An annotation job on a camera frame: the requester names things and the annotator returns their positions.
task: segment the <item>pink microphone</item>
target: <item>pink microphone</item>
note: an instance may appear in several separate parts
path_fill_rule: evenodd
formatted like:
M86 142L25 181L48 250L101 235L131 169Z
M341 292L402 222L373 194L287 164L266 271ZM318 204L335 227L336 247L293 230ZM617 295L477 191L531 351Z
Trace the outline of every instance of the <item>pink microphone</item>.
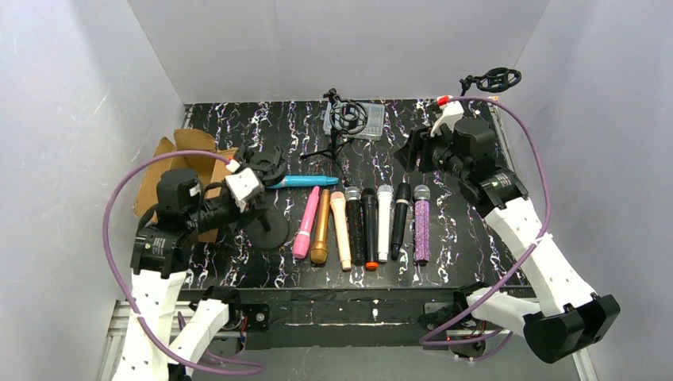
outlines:
M311 245L311 229L313 228L313 219L317 209L317 202L320 200L320 187L313 187L309 201L306 203L306 210L304 211L304 218L302 224L299 226L299 231L294 239L292 246L292 254L295 258L303 260L309 252Z

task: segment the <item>gray floor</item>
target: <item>gray floor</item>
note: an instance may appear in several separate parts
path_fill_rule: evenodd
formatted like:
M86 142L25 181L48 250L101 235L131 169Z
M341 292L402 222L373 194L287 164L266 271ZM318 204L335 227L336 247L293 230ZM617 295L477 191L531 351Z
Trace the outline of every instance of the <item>gray floor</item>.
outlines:
M579 380L572 357L545 364L518 337L513 337L496 356L474 366L444 358L446 354L420 348L312 347L248 351L237 358L267 365L262 375L246 380ZM194 374L194 381L220 379Z

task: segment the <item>white backdrop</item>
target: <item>white backdrop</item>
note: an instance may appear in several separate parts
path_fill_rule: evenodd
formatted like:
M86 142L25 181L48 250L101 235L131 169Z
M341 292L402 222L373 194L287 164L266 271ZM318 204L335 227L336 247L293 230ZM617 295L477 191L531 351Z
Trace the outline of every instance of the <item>white backdrop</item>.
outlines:
M530 124L551 186L551 233L621 314L590 347L601 380L671 379L673 3L552 0L504 93ZM528 144L514 163L542 213Z
M0 10L2 378L91 381L121 294L102 253L103 209L184 110L126 2ZM133 188L111 229L124 274Z
M548 0L129 0L184 103L434 97L512 66Z

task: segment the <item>purple glitter microphone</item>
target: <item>purple glitter microphone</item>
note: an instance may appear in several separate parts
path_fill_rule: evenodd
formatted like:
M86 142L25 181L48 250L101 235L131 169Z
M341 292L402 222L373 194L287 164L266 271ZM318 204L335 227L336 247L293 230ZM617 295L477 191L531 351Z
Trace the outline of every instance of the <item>purple glitter microphone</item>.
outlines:
M413 189L413 215L416 224L415 264L425 266L430 261L430 189L419 185Z

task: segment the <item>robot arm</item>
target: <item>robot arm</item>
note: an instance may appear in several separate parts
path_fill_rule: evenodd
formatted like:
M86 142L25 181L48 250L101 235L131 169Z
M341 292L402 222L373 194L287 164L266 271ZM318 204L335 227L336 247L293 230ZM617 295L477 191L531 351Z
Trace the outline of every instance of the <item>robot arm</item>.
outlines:
M194 316L168 345L178 294L187 277L189 259L197 244L197 234L236 223L244 228L263 216L261 192L265 185L279 182L287 171L285 155L276 147L267 157L239 149L229 161L233 175L225 177L220 196L203 199L195 171L180 168L167 171L157 184L158 203L142 221L156 212L156 223L141 223L131 258L132 295L142 318L156 338L178 357L197 363L215 333L229 321L229 311L240 303L235 290L211 287L198 303ZM170 360L150 341L131 314L124 348L113 381L188 381L193 369Z
M407 171L439 170L455 176L460 193L502 238L515 260L531 244L536 245L521 270L538 302L495 293L472 310L471 316L525 337L547 363L600 341L619 314L619 305L612 295L597 295L567 262L551 235L536 240L540 219L516 174L496 164L495 132L482 119L462 117L458 107L448 106L459 103L449 99L435 101L434 108L442 112L435 125L413 129L395 157ZM490 287L483 284L457 291L454 315L488 291Z

